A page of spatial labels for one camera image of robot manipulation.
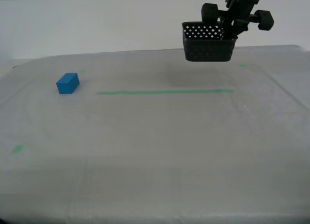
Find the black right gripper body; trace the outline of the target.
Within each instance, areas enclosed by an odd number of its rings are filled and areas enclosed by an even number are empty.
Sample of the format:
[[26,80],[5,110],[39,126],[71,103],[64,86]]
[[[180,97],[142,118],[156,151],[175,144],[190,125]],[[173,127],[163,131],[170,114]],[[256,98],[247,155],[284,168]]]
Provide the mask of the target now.
[[225,20],[242,20],[248,21],[250,13],[254,5],[258,4],[259,0],[225,0],[227,11],[224,12]]

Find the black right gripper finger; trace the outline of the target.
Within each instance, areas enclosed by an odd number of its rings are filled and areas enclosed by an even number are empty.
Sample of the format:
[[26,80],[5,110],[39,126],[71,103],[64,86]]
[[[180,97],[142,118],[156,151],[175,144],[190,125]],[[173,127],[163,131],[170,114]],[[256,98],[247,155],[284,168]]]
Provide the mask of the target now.
[[245,31],[248,31],[249,23],[258,23],[259,30],[269,31],[274,25],[274,19],[269,11],[257,10],[254,14],[250,11],[238,11],[233,17],[231,35],[233,39]]
[[216,4],[205,3],[201,8],[201,18],[205,38],[226,38],[226,11],[219,10]]

